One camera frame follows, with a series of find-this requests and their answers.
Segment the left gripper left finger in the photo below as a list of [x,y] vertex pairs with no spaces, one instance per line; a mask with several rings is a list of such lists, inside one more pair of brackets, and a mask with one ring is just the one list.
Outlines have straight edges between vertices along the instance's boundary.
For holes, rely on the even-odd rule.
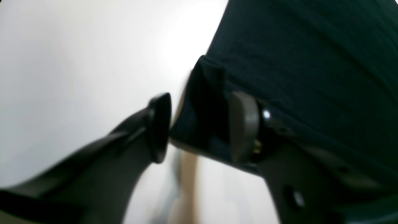
[[170,121],[170,94],[155,96],[108,135],[1,189],[1,223],[121,224],[141,175],[165,159]]

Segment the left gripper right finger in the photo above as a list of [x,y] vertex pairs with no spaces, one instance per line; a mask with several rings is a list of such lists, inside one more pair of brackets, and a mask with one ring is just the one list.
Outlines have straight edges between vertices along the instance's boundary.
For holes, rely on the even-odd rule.
[[299,139],[266,101],[230,95],[230,147],[265,180],[282,224],[397,223],[397,189]]

